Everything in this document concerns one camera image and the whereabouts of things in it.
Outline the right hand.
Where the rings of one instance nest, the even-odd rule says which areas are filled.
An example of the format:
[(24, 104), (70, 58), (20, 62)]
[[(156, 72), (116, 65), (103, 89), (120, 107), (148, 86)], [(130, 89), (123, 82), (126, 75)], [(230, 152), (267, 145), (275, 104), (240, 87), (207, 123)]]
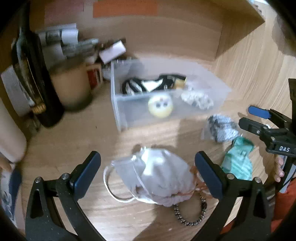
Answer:
[(284, 177), (285, 173), (282, 169), (282, 165), (284, 164), (283, 157), (279, 155), (275, 155), (274, 158), (274, 167), (273, 167), (273, 178), (275, 182), (280, 182), (281, 178)]

